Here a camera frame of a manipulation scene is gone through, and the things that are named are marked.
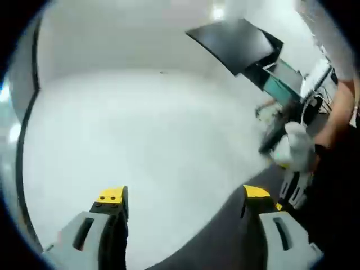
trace white glove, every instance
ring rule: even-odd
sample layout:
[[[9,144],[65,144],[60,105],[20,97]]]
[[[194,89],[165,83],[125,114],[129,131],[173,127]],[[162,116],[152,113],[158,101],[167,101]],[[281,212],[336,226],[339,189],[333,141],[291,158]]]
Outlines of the white glove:
[[[272,158],[275,163],[294,172],[309,172],[316,160],[315,145],[306,129],[298,122],[288,122]]]

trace black wall trim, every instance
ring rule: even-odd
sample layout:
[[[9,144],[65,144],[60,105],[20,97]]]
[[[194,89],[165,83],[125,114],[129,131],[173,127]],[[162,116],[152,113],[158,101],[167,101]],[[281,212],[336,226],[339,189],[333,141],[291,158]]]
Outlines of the black wall trim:
[[[42,18],[39,17],[38,23],[37,23],[35,31],[34,31],[33,43],[32,43],[32,47],[31,47],[31,69],[32,69],[31,73],[32,73],[32,77],[33,77],[35,91],[34,91],[33,96],[31,97],[29,106],[26,109],[24,118],[22,120],[19,140],[17,142],[16,165],[15,165],[16,166],[15,167],[16,189],[17,189],[18,201],[19,201],[19,206],[21,209],[22,217],[24,219],[24,222],[25,222],[25,225],[26,225],[26,228],[28,230],[30,237],[35,241],[35,248],[39,252],[42,252],[43,248],[40,244],[39,238],[35,232],[32,222],[31,222],[30,215],[28,212],[28,207],[26,206],[26,201],[25,201],[24,185],[23,185],[23,152],[24,152],[24,140],[25,140],[26,128],[28,126],[30,114],[32,112],[35,100],[36,100],[39,90],[40,90],[39,78],[38,78],[38,67],[37,67],[37,49],[38,49],[38,38],[39,38],[39,32],[40,32],[40,27],[41,27],[41,20],[42,20]]]

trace ceiling light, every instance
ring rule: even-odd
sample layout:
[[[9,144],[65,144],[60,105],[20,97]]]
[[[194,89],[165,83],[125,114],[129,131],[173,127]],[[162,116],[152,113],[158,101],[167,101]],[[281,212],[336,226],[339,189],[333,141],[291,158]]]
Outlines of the ceiling light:
[[[9,100],[10,97],[10,90],[9,90],[9,84],[5,80],[0,88],[0,102],[6,102]]]
[[[212,11],[213,20],[215,21],[222,20],[224,18],[224,14],[225,12],[222,7],[217,7],[217,6],[213,7],[213,11]]]
[[[9,143],[14,143],[17,141],[17,139],[20,135],[20,131],[21,131],[20,123],[16,123],[11,127],[11,129],[9,131],[9,137],[8,137]]]

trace person's arm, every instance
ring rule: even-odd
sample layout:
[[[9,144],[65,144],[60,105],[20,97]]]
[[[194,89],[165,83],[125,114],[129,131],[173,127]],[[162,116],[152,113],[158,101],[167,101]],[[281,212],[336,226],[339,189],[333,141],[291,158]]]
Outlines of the person's arm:
[[[276,103],[275,98],[272,98],[271,100],[268,100],[267,102],[265,102],[264,104],[259,105],[258,107],[255,108],[255,116],[259,117],[260,111],[262,109],[265,109],[266,107],[269,107],[271,105],[274,105]]]
[[[355,107],[354,81],[339,81],[338,90],[332,102],[332,111],[324,128],[314,138],[314,142],[330,149],[348,127]]]

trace black monitor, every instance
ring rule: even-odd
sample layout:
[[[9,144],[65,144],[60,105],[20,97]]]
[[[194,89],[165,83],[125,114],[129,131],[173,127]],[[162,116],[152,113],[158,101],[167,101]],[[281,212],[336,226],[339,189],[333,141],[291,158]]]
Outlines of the black monitor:
[[[265,34],[245,19],[222,21],[186,33],[215,56],[234,76],[276,51]]]

